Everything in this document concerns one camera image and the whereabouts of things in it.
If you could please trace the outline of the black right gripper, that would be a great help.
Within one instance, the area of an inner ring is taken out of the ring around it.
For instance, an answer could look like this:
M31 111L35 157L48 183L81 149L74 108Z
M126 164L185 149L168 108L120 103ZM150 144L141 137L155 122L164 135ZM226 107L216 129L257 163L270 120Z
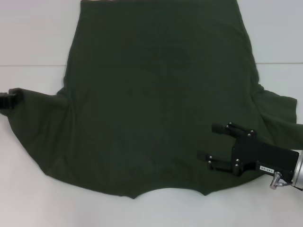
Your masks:
M233 122L226 125L212 124L212 132L236 139L232 148L231 162L198 150L197 159L206 162L208 170L232 171L240 176L245 171L257 170L273 176L280 172L283 177L292 177L299 153L264 143L256 137L256 131Z

